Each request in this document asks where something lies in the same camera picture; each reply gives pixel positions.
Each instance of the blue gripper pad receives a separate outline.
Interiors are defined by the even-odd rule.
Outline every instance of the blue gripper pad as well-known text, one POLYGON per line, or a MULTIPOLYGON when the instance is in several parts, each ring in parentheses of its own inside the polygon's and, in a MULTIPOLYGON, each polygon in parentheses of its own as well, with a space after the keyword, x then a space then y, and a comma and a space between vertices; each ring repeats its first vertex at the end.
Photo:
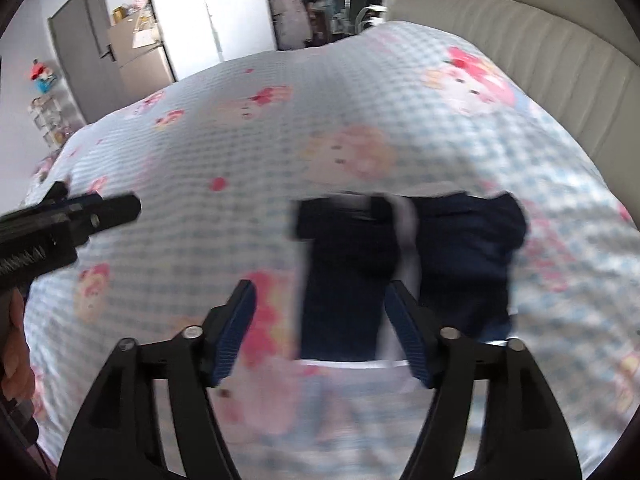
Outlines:
POLYGON ((401 282, 385 291, 385 311, 396 331, 412 375, 425 387, 434 387, 434 377, 443 371, 442 354, 434 332, 439 330, 426 307, 420 307, 401 282))
POLYGON ((231 373, 254 318, 255 304, 255 285, 249 280, 241 280, 226 304, 209 311, 202 324, 204 346, 200 362, 200 373, 206 386, 218 386, 231 373))

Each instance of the patterned bed sheet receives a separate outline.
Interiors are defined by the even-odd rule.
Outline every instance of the patterned bed sheet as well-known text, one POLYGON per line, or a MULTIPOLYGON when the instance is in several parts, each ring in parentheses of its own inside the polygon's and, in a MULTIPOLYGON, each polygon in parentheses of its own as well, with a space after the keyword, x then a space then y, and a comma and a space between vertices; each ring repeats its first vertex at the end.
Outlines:
MULTIPOLYGON (((403 366, 294 360, 303 251, 290 238, 291 202, 335 190, 450 181, 479 196, 511 191, 529 221, 511 272, 515 333, 562 407, 585 475, 640 402, 640 234, 569 133, 451 34, 391 22, 226 62, 82 129, 46 184, 55 180, 72 194, 142 200, 136 224, 94 237, 77 263, 33 285, 36 418, 55 461, 118 339, 170 338, 249 278, 254 322, 210 393, 240 473, 398 478, 431 393, 403 366)), ((165 431, 170 415, 159 413, 165 431)), ((481 424, 482 384, 459 473, 473 465, 481 424)))

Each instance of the navy blue cloth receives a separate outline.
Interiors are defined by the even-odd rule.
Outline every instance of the navy blue cloth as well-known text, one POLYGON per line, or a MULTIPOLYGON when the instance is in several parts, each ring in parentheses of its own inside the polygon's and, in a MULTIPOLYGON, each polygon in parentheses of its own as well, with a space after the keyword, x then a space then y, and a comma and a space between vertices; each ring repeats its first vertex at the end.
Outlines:
POLYGON ((418 304, 471 338, 505 339, 511 331, 509 266, 527 233, 516 199, 459 193, 411 200, 419 218, 418 304))
POLYGON ((300 358, 375 359, 385 287, 400 257, 390 203, 375 196, 367 211, 353 212, 330 198, 306 200, 295 235, 310 241, 300 358))
MULTIPOLYGON (((514 197, 409 199, 418 218, 418 304, 471 338, 505 339, 509 265, 527 231, 514 197)), ((300 358, 376 358, 385 288, 400 261, 393 216, 383 196, 371 197, 364 213, 329 198, 299 204, 295 235, 310 241, 300 358)))

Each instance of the bed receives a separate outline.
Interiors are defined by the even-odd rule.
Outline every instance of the bed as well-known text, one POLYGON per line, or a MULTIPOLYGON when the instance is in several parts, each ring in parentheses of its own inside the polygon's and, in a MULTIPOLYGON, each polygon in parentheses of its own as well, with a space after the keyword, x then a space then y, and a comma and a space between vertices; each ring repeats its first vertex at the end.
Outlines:
MULTIPOLYGON (((133 190, 143 211, 31 288, 36 420, 54 462, 120 338, 169 338, 249 278, 254 323, 210 391, 242 477, 398 478, 430 392, 403 362, 293 359, 303 251, 292 202, 448 181, 520 201, 514 334, 558 399, 584 476, 602 474, 640 403, 640 43, 613 0, 572 1, 392 0, 388 23, 359 36, 226 62, 75 134, 28 201, 65 180, 72 194, 133 190)), ((162 441, 180 472, 163 388, 162 441)), ((459 473, 478 448, 482 389, 459 473)))

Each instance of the door handle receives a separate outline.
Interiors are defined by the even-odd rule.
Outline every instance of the door handle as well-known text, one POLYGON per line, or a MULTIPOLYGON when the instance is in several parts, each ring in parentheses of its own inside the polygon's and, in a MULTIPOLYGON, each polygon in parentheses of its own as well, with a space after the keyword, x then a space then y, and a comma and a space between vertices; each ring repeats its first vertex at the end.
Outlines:
POLYGON ((107 56, 111 56, 112 61, 116 61, 116 57, 113 55, 113 49, 111 48, 111 43, 107 46, 107 51, 104 54, 100 54, 100 59, 104 59, 107 56))

